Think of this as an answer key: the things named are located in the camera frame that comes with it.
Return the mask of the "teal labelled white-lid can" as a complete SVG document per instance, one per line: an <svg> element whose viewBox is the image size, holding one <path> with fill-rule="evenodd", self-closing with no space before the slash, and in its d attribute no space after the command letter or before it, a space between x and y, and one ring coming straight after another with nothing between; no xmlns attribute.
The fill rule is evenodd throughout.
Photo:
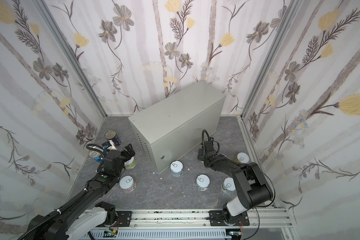
<svg viewBox="0 0 360 240"><path fill-rule="evenodd" d="M210 178L207 175L201 174L196 178L197 188L200 191L206 191L210 185Z"/></svg>

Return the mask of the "pink fruit labelled can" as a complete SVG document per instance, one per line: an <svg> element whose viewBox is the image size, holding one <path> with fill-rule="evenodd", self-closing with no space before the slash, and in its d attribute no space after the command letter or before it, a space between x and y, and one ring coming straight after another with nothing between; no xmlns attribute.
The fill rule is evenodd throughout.
<svg viewBox="0 0 360 240"><path fill-rule="evenodd" d="M251 159L248 154L240 152L237 154L235 161L237 163L249 164L251 162Z"/></svg>

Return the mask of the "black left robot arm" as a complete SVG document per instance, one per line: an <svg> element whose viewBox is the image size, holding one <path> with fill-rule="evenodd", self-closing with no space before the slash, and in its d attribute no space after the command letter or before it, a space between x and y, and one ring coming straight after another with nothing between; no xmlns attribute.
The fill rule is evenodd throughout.
<svg viewBox="0 0 360 240"><path fill-rule="evenodd" d="M117 184L125 168L125 162L135 156L132 144L122 151L110 151L102 160L97 174L86 182L81 193L47 216L38 215L31 220L20 240L66 240L66 232L89 205L107 194Z"/></svg>

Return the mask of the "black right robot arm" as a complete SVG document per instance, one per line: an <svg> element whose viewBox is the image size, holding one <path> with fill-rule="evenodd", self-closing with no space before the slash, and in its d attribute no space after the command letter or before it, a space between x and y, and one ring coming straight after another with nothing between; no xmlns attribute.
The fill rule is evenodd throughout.
<svg viewBox="0 0 360 240"><path fill-rule="evenodd" d="M274 191L256 163L240 164L219 154L212 140L201 143L198 160L207 169L221 172L233 179L236 197L222 209L222 220L232 224L242 214L274 198Z"/></svg>

